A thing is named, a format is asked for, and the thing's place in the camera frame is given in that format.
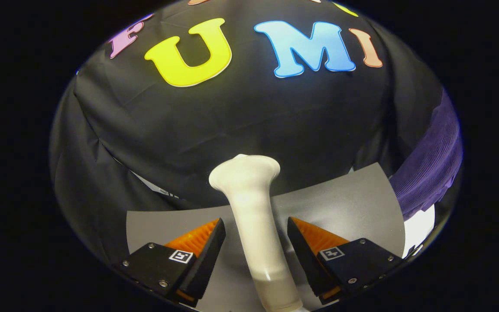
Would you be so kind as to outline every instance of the white handle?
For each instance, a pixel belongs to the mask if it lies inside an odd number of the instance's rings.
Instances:
[[[232,207],[249,272],[267,312],[293,312],[303,306],[271,211],[269,190],[280,170],[270,157],[239,154],[209,175],[210,185]]]

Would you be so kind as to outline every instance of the gray surface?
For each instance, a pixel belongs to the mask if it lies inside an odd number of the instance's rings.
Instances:
[[[289,217],[302,219],[350,241],[366,237],[395,255],[403,253],[404,219],[394,190],[378,164],[275,196],[271,198],[271,204],[288,266],[308,310],[323,305],[307,284],[290,244]],[[226,238],[205,295],[196,309],[203,312],[263,312],[230,206],[192,211],[129,211],[126,216],[129,251],[133,253],[149,241],[164,245],[219,217],[224,221]]]

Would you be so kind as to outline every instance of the foam letter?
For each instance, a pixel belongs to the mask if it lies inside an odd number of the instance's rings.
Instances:
[[[313,71],[318,71],[321,67],[325,50],[328,61],[324,66],[329,71],[343,72],[355,69],[355,64],[350,60],[340,36],[341,29],[334,24],[315,22],[311,38],[307,38],[292,25],[280,20],[257,24],[254,29],[269,37],[279,61],[279,67],[275,69],[275,76],[279,78],[303,73],[304,67],[295,62],[293,52],[297,53]]]
[[[204,64],[190,67],[186,65],[176,44],[179,37],[171,37],[156,44],[145,54],[145,59],[154,62],[163,79],[175,87],[190,87],[219,75],[230,64],[232,51],[220,26],[224,19],[215,18],[193,26],[190,34],[200,34],[211,57]]]
[[[144,28],[144,20],[147,20],[152,16],[153,14],[149,14],[148,16],[142,18],[141,20],[138,20],[134,25],[123,30],[109,41],[113,46],[113,52],[111,52],[111,59],[116,57],[122,50],[131,45],[134,41],[136,41],[136,38],[138,36],[130,37],[130,35],[142,30],[142,28]]]
[[[355,28],[350,28],[350,32],[357,37],[359,43],[361,43],[361,46],[363,47],[363,52],[365,53],[363,62],[365,65],[369,67],[382,67],[382,61],[380,61],[379,56],[376,55],[375,47],[373,47],[373,43],[371,42],[371,36],[369,36],[368,33]]]

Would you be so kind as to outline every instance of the purple towel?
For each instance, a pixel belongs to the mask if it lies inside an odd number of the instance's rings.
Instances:
[[[450,98],[442,90],[442,100],[432,113],[429,129],[390,178],[404,220],[442,199],[454,182],[462,160],[459,121]]]

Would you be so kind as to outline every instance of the black cloth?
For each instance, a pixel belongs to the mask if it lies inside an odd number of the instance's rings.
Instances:
[[[155,44],[179,36],[187,65],[209,51],[188,29],[212,18],[232,49],[218,76],[178,88],[144,59]],[[319,71],[277,78],[275,52],[254,26],[283,20],[310,37],[313,23],[341,27],[354,71]],[[384,65],[368,67],[349,28],[360,29]],[[394,35],[332,3],[289,0],[178,2],[144,21],[136,41],[114,59],[101,45],[65,91],[50,138],[55,193],[67,221],[105,263],[128,255],[126,211],[168,211],[226,205],[208,175],[237,154],[281,164],[271,195],[325,182],[380,162],[392,175],[428,128],[442,86]],[[178,196],[150,190],[132,172]]]

